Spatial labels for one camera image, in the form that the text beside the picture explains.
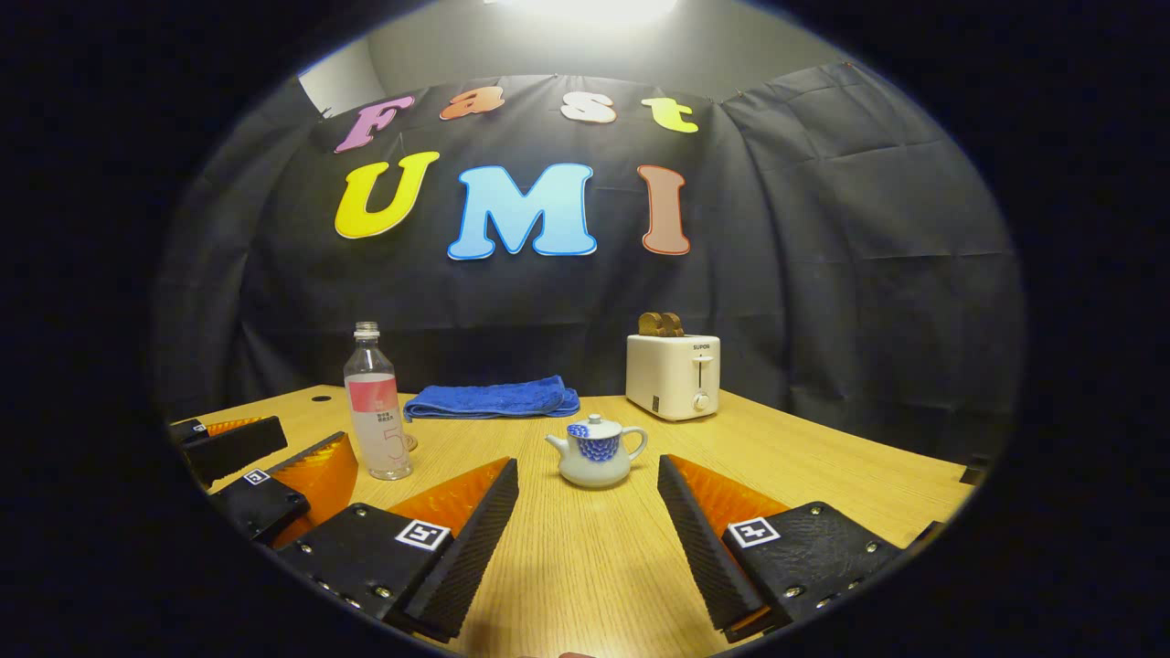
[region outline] folded towel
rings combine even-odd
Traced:
[[[427,386],[406,403],[402,414],[412,418],[498,418],[571,416],[580,410],[577,391],[566,389],[559,375],[521,384],[493,386]]]

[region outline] white toaster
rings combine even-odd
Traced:
[[[715,413],[720,409],[720,340],[627,336],[626,397],[667,420]]]

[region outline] letter m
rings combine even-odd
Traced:
[[[580,164],[555,164],[522,194],[502,166],[469,169],[459,179],[467,185],[467,205],[459,240],[447,247],[455,260],[482,259],[496,251],[488,239],[488,219],[508,253],[524,246],[536,220],[544,215],[532,249],[546,256],[581,256],[597,251],[585,226],[585,181],[593,170]]]

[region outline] table surface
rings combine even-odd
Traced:
[[[329,396],[312,402],[316,396]],[[400,395],[405,404],[413,398]],[[589,491],[562,480],[559,454],[544,436],[589,413],[638,425],[649,444],[629,478]],[[277,416],[288,447],[218,480],[218,491],[253,467],[273,466],[337,431],[353,436],[345,390],[312,386],[199,416],[218,423]],[[720,411],[661,420],[624,396],[581,398],[571,418],[415,419],[414,473],[387,482],[358,454],[352,502],[387,508],[501,457],[515,457],[519,498],[488,564],[462,632],[445,646],[468,656],[597,658],[710,656],[728,649],[711,628],[682,546],[658,493],[659,455],[673,453],[797,507],[825,501],[906,547],[931,521],[947,521],[971,492],[964,468],[846,434],[720,392]],[[625,438],[627,450],[636,434]],[[749,638],[743,642],[752,642]]]

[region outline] teapot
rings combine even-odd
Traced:
[[[629,474],[629,462],[646,450],[646,430],[622,427],[591,413],[586,420],[574,420],[567,427],[569,440],[549,434],[544,440],[560,453],[560,477],[574,485],[597,488],[620,482]],[[621,437],[638,432],[642,443],[626,452]]]

